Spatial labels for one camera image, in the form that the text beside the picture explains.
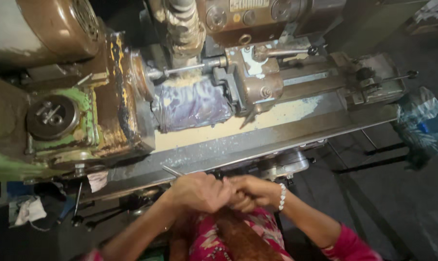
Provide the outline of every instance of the lathe machine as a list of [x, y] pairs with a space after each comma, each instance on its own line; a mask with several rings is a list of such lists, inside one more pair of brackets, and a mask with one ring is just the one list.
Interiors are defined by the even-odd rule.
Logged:
[[0, 181], [108, 172], [89, 202], [167, 184], [164, 165], [307, 169], [305, 150], [396, 119], [406, 92], [387, 54], [326, 53], [345, 2], [146, 0], [157, 39], [134, 48], [88, 0], [0, 0]]

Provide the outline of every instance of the woman's hand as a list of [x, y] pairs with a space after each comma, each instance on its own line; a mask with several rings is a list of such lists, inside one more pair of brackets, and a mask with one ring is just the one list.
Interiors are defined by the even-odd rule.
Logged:
[[236, 176], [229, 181], [237, 190], [229, 201], [233, 209], [250, 212], [256, 206], [272, 205], [278, 208], [281, 194], [279, 184], [252, 175]]
[[214, 175], [196, 172], [180, 177], [165, 194], [174, 208], [214, 213], [227, 204], [233, 193], [227, 179], [222, 182]]

